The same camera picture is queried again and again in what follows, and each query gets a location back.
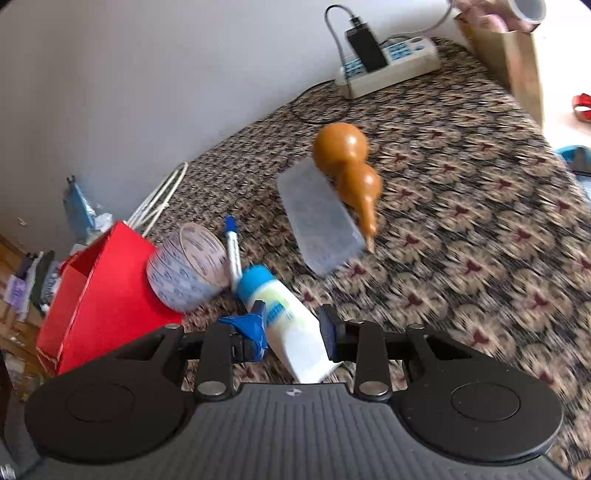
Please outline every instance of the packing tape roll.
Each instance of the packing tape roll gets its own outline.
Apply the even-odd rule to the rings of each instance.
[[[148,259],[148,282],[177,312],[192,312],[229,285],[226,249],[204,226],[185,223]]]

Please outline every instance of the orange gourd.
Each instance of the orange gourd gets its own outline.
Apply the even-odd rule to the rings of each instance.
[[[359,230],[365,236],[368,250],[373,252],[374,237],[378,234],[375,207],[382,194],[382,179],[367,163],[351,164],[339,174],[336,191],[359,215]]]
[[[314,162],[326,175],[337,177],[340,199],[359,215],[359,229],[370,252],[378,233],[375,207],[382,194],[382,179],[365,161],[369,142],[356,126],[346,123],[323,127],[314,139]]]
[[[352,163],[363,163],[369,153],[365,134],[351,124],[326,125],[314,139],[314,163],[325,175],[336,177]]]

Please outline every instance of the red paper box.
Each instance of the red paper box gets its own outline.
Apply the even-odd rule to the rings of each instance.
[[[62,266],[62,281],[37,338],[54,374],[108,353],[183,315],[152,291],[145,273],[156,247],[123,222]]]

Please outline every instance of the patterned carpet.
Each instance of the patterned carpet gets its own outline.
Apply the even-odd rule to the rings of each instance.
[[[156,224],[161,241],[185,222],[223,239],[223,217],[242,230],[244,266],[263,263],[311,310],[334,304],[398,330],[425,322],[539,377],[562,399],[566,421],[551,458],[575,478],[591,472],[591,228],[582,192],[536,124],[468,52],[438,41],[442,68],[356,100],[344,121],[369,137],[384,180],[375,255],[325,278],[304,264],[277,193],[277,174],[311,154],[319,127],[279,108],[190,164]],[[294,110],[334,117],[332,85]],[[221,296],[188,315],[204,329],[236,312]],[[186,379],[191,387],[194,365]],[[236,382],[290,382],[270,353],[236,366]],[[328,381],[352,385],[355,364]],[[404,388],[393,362],[394,388]]]

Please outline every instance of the clear plastic box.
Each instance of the clear plastic box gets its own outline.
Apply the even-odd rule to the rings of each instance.
[[[281,173],[277,186],[306,264],[326,275],[365,246],[328,179],[306,158]]]

